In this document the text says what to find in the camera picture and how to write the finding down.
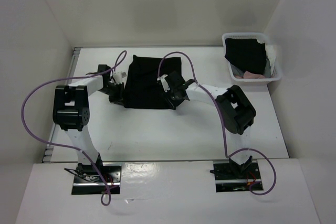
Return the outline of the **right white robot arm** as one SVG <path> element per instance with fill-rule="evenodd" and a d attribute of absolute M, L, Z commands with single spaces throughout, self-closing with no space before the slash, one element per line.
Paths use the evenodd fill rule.
<path fill-rule="evenodd" d="M 183 101 L 197 101 L 213 105 L 217 110 L 224 138 L 224 153 L 229 160 L 232 176 L 242 178 L 253 161 L 250 154 L 250 128 L 256 110 L 242 89 L 233 85 L 219 88 L 200 84 L 194 79 L 184 80 L 176 71 L 157 79 L 163 96 L 171 108 Z"/>

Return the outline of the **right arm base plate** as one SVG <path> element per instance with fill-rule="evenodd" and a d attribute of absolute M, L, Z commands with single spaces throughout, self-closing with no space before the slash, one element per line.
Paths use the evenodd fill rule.
<path fill-rule="evenodd" d="M 249 191 L 263 191 L 263 183 L 258 163 L 253 161 L 249 167 L 240 175 L 234 174 L 229 161 L 218 161 L 213 163 L 209 171 L 214 175 L 217 193 Z"/>

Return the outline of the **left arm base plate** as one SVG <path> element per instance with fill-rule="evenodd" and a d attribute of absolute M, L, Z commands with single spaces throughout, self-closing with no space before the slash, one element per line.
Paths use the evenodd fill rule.
<path fill-rule="evenodd" d="M 102 163 L 99 167 L 102 177 L 110 187 L 112 194 L 120 193 L 122 165 L 119 163 Z M 94 168 L 80 166 L 75 169 L 64 168 L 74 179 L 72 183 L 72 195 L 99 195 L 106 190 L 105 184 Z"/>

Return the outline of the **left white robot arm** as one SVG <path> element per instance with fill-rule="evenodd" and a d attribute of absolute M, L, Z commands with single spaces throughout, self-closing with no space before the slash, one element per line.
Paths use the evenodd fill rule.
<path fill-rule="evenodd" d="M 99 152 L 93 145 L 88 123 L 90 120 L 89 97 L 95 92 L 108 96 L 114 104 L 122 104 L 125 72 L 113 73 L 107 65 L 98 65 L 91 73 L 69 85 L 55 89 L 53 121 L 65 131 L 77 152 L 77 176 L 87 176 L 98 182 L 104 177 L 104 168 Z"/>

